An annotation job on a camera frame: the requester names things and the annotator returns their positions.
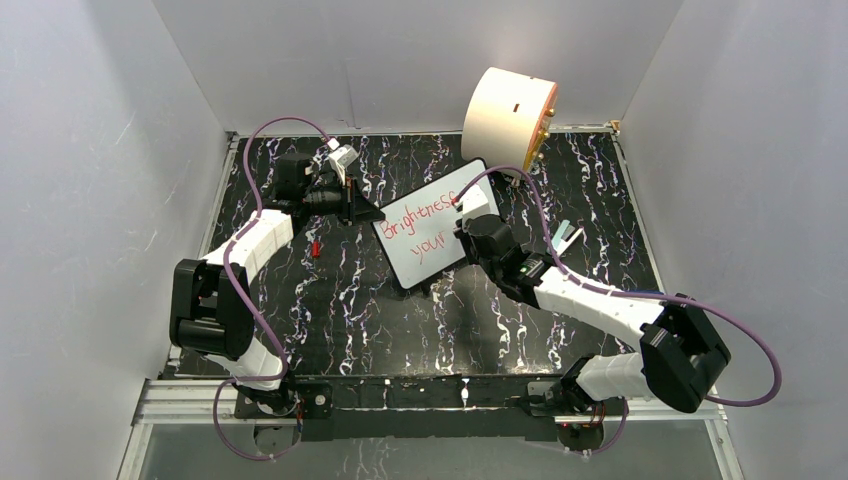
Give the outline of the white whiteboard black frame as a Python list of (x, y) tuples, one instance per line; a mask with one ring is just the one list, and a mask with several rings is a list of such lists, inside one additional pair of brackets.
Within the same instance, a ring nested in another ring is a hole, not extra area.
[(451, 200), (485, 169), (484, 161), (471, 161), (381, 208), (385, 219), (372, 229), (402, 288), (412, 289), (466, 258), (453, 233), (462, 214)]

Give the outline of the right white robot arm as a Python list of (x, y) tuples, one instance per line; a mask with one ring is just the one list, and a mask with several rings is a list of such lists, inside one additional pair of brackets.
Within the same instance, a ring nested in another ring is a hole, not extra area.
[(548, 254), (524, 250), (504, 220), (484, 214), (454, 230), (467, 260), (509, 299), (602, 330), (632, 352), (579, 358), (553, 386), (529, 394), (527, 408), (590, 413), (611, 398), (657, 399), (683, 413), (706, 399), (731, 354), (706, 314), (683, 297), (634, 298), (628, 292), (568, 279)]

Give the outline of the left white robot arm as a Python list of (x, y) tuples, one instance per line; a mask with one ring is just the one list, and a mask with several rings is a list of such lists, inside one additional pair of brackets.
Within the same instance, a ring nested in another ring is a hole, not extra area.
[(268, 349), (256, 336), (256, 328), (270, 326), (258, 317), (251, 283), (314, 217), (334, 216), (348, 226), (384, 219), (347, 174), (357, 157), (350, 145), (332, 149), (324, 159), (283, 155), (246, 224), (216, 250), (183, 259), (174, 270), (171, 343), (225, 368), (242, 395), (275, 416), (294, 411), (299, 391), (281, 342)]

